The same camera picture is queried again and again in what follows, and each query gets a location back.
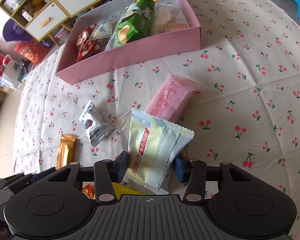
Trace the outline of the white blue bread packet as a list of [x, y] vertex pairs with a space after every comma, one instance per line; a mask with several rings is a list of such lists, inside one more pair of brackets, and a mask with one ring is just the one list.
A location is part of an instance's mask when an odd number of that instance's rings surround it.
[[110, 38], [114, 32], [116, 24], [118, 22], [118, 16], [112, 15], [105, 17], [98, 21], [93, 29], [93, 32], [89, 36], [89, 40], [98, 40], [101, 38]]

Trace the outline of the green snack bag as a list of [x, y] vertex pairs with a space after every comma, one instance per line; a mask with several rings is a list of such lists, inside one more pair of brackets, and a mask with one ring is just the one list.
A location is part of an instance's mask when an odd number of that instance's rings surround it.
[[105, 50], [149, 36], [155, 15], [155, 0], [136, 0], [121, 15]]

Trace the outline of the clear wafer packet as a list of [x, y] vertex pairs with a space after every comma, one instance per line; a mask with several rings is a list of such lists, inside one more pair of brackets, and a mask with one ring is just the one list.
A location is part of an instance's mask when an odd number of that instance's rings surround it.
[[187, 29], [189, 24], [182, 10], [173, 4], [159, 4], [155, 8], [151, 35], [168, 33], [170, 31]]

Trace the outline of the yellow snack packet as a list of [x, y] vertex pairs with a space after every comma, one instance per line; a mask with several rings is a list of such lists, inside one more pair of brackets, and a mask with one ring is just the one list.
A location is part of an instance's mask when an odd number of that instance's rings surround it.
[[120, 199], [123, 194], [128, 194], [128, 195], [142, 195], [142, 193], [135, 191], [133, 189], [130, 189], [126, 186], [123, 186], [118, 183], [112, 183], [113, 189], [115, 191], [115, 194], [117, 196], [117, 199]]

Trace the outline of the orange cracker packet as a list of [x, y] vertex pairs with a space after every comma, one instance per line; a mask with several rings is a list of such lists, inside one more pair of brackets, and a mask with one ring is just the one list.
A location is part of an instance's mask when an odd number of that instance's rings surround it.
[[82, 187], [82, 193], [85, 194], [89, 199], [95, 199], [95, 190], [91, 184], [84, 185]]

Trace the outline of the pink cardboard box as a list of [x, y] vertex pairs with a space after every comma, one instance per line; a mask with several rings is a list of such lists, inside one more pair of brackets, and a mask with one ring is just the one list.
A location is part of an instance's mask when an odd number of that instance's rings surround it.
[[122, 12], [136, 0], [113, 0], [81, 16], [61, 52], [56, 75], [73, 85], [111, 70], [202, 48], [202, 28], [187, 0], [158, 0], [177, 3], [185, 16], [188, 28], [151, 35], [77, 61], [77, 38], [89, 25]]

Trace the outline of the pink wafer packet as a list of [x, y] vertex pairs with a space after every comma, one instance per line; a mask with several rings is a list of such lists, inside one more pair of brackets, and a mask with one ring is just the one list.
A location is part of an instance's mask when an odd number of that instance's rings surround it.
[[185, 77], [169, 74], [145, 108], [145, 112], [166, 121], [175, 123], [190, 97], [204, 86]]

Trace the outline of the purple hat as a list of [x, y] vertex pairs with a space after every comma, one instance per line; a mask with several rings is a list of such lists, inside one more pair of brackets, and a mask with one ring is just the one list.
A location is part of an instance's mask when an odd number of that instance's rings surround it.
[[2, 36], [6, 42], [29, 42], [32, 40], [32, 36], [12, 19], [9, 19], [5, 23], [2, 30]]

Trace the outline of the gold foil snack bar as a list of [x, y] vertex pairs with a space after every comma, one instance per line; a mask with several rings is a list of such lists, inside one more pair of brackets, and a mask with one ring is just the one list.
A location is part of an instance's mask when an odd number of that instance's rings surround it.
[[62, 134], [60, 137], [57, 157], [56, 169], [60, 169], [73, 161], [74, 147], [77, 137], [70, 134]]

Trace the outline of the pale green snack packet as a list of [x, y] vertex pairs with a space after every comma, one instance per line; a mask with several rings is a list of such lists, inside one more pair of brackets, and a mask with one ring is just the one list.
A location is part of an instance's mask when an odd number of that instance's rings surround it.
[[154, 194], [168, 194], [172, 162], [193, 137], [188, 128], [131, 109], [127, 178]]

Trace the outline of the cherry print tablecloth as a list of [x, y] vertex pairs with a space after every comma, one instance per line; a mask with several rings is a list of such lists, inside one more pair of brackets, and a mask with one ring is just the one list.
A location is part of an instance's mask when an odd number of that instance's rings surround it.
[[[104, 73], [70, 85], [55, 72], [62, 49], [28, 76], [18, 109], [14, 171], [56, 163], [62, 134], [77, 137], [83, 166], [128, 147], [130, 110], [144, 110], [169, 74], [200, 83], [178, 119], [194, 131], [183, 156], [229, 161], [289, 195], [300, 239], [300, 26], [270, 0], [187, 0], [203, 29], [202, 50]], [[113, 130], [96, 147], [79, 121], [91, 100]]]

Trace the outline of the small blue white packet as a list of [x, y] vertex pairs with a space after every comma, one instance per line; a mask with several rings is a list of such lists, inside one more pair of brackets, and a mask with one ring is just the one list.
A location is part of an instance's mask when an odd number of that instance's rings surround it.
[[90, 144], [96, 147], [110, 132], [113, 127], [103, 121], [94, 103], [89, 100], [79, 117], [79, 121], [85, 128]]

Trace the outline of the red paper bag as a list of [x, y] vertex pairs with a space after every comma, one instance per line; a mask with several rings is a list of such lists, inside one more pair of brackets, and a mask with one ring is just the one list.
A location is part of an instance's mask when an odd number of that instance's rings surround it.
[[48, 54], [49, 50], [50, 47], [47, 47], [36, 41], [19, 41], [14, 47], [14, 51], [34, 64], [40, 64]]

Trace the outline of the red snack packet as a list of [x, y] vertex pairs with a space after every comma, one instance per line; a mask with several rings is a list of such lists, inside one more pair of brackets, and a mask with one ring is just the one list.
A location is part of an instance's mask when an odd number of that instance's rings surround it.
[[95, 27], [95, 24], [87, 26], [77, 38], [76, 46], [78, 48], [78, 55], [76, 57], [76, 62], [95, 55], [101, 49], [98, 40], [90, 40], [90, 36]]

